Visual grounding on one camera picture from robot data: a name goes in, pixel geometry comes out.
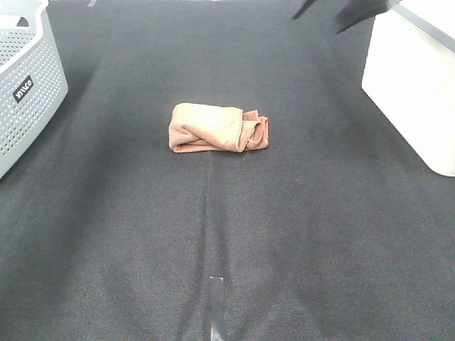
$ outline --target white box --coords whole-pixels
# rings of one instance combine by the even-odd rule
[[[455,1],[376,17],[362,87],[436,173],[455,176]]]
[[[68,92],[47,0],[0,0],[0,178]]]

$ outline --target fabric surface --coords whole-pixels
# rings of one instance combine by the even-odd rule
[[[269,146],[269,120],[257,110],[180,103],[172,111],[169,148],[176,153],[264,149]]]
[[[319,2],[51,2],[70,92],[0,180],[0,340],[208,340],[210,276],[229,341],[454,339],[454,179],[361,90],[372,21]],[[175,154],[182,102],[273,143]]]

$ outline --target gray laundry basket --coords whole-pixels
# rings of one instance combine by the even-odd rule
[[[47,6],[48,0],[0,0],[0,178],[68,92]]]

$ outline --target peach towel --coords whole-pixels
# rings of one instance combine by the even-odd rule
[[[172,111],[169,148],[176,153],[243,151],[269,146],[269,119],[257,110],[180,103]]]

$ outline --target printed logo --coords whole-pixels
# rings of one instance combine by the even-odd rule
[[[26,80],[22,82],[21,85],[16,89],[15,92],[13,92],[14,99],[16,102],[20,102],[31,90],[33,87],[33,80],[31,79],[31,76],[29,75]]]

